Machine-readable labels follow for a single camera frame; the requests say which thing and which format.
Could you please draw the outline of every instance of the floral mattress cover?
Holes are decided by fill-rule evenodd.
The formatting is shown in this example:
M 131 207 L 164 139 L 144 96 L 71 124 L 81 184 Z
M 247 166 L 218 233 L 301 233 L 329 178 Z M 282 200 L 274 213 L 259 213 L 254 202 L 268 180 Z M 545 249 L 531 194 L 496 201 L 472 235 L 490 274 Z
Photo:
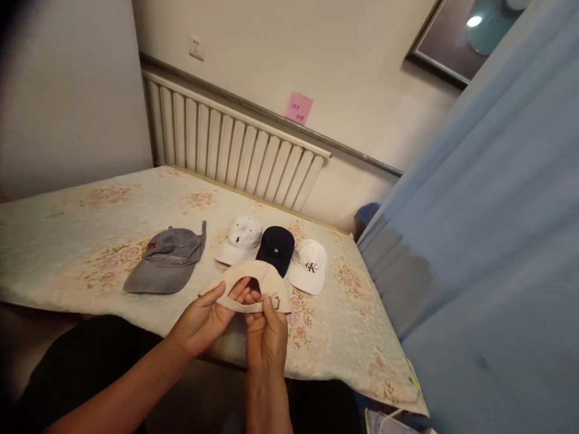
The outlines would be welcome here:
M 293 288 L 286 376 L 340 379 L 375 400 L 428 415 L 362 257 L 350 236 L 170 167 L 159 167 L 0 206 L 0 300 L 40 309 L 111 313 L 165 336 L 197 292 L 226 266 L 214 255 L 236 215 L 287 228 L 296 243 L 328 253 L 320 295 Z M 148 241 L 169 226 L 201 233 L 207 245 L 176 294 L 128 294 L 122 284 Z M 209 355 L 245 365 L 237 315 Z

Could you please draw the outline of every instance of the framed picture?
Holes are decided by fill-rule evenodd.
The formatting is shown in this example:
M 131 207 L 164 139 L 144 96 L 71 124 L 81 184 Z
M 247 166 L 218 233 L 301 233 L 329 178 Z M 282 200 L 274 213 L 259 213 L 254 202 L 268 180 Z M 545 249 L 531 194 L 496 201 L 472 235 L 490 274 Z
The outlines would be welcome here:
M 406 59 L 464 89 L 531 0 L 437 0 Z

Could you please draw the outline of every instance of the gray baseball cap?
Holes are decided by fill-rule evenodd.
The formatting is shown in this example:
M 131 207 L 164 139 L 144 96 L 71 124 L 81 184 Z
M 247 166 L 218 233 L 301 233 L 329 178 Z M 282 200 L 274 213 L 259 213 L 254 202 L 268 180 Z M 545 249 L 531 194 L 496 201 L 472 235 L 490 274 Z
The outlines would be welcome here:
M 203 221 L 201 236 L 189 229 L 169 229 L 156 234 L 147 245 L 143 258 L 128 275 L 127 292 L 172 294 L 181 291 L 191 278 L 205 248 Z

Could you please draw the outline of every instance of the tag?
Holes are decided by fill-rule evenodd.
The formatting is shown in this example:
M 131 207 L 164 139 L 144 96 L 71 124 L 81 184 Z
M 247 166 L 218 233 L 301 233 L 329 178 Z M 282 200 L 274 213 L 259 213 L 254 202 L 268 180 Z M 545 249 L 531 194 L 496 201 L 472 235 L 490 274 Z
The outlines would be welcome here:
M 301 93 L 292 92 L 289 96 L 288 107 L 285 109 L 285 117 L 305 125 L 313 103 L 313 99 L 303 96 Z

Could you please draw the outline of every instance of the radiator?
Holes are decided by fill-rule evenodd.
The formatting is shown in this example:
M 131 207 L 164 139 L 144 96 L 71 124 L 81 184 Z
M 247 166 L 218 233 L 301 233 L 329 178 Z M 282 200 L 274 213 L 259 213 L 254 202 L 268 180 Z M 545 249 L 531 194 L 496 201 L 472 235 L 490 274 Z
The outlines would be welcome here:
M 301 211 L 331 153 L 143 70 L 155 162 Z

